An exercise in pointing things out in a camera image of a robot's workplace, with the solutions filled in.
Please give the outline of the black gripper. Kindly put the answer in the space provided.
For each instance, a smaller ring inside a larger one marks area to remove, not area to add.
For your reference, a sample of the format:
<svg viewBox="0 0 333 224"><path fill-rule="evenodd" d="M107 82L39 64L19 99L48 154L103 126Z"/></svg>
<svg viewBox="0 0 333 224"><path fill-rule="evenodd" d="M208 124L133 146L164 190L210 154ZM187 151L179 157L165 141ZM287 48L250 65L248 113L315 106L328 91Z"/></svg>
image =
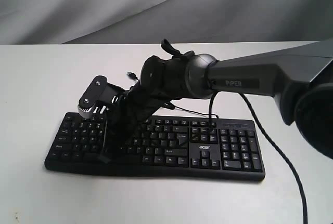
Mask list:
<svg viewBox="0 0 333 224"><path fill-rule="evenodd" d="M132 88L123 94L114 110L107 114L107 132L98 160L109 164L119 159L122 145L146 119L172 100L164 95L152 95L143 88Z"/></svg>

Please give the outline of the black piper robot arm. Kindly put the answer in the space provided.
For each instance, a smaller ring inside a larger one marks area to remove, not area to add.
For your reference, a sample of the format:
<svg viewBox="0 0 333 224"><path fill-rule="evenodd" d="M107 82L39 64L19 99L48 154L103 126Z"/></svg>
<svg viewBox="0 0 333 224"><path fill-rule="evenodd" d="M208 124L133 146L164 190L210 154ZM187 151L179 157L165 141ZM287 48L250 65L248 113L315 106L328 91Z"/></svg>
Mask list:
<svg viewBox="0 0 333 224"><path fill-rule="evenodd" d="M211 99L221 91L272 97L286 125L295 123L304 139L332 158L332 40L217 60L181 53L167 41L172 57L148 58L130 90L108 97L111 135L125 141L138 125L172 100Z"/></svg>

